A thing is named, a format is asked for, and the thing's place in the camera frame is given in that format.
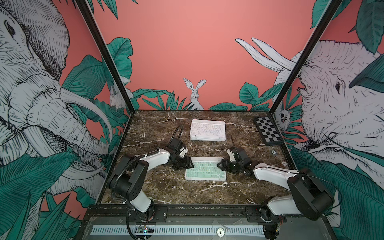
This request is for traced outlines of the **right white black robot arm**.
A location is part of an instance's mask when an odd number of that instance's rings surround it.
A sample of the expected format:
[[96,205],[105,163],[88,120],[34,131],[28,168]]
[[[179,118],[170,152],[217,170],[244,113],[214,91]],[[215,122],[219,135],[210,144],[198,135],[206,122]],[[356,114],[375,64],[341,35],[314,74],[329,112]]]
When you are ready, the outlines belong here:
[[222,171],[244,173],[248,177],[267,181],[290,191],[287,196],[271,198],[260,208],[260,214],[265,222],[281,215],[302,215],[315,221],[335,202],[330,191],[309,169],[300,172],[265,163],[247,161],[245,165],[225,159],[217,166]]

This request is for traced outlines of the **white keyboard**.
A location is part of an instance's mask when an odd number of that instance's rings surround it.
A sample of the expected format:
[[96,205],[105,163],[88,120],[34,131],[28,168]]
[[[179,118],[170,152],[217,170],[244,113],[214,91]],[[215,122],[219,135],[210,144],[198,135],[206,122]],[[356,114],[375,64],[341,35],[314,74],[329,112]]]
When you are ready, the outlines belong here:
[[225,141],[226,124],[221,121],[193,119],[190,130],[192,141]]

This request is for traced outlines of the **green keyboard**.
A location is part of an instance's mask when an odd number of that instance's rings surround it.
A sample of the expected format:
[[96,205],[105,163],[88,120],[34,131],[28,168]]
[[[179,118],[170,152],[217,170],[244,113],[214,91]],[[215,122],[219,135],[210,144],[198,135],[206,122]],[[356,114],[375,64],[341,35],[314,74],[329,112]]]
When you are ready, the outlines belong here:
[[223,158],[191,157],[194,167],[186,169],[185,179],[193,181],[226,181],[227,175],[217,165]]

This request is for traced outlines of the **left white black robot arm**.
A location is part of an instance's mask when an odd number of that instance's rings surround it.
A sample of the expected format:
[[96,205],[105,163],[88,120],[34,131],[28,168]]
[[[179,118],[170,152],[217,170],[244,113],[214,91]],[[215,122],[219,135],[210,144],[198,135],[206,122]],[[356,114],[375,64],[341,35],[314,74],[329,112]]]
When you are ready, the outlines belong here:
[[137,156],[124,155],[107,181],[111,197],[140,212],[148,221],[155,210],[154,202],[142,191],[144,181],[149,170],[167,163],[173,164],[174,169],[194,167],[186,147],[180,151],[165,148]]

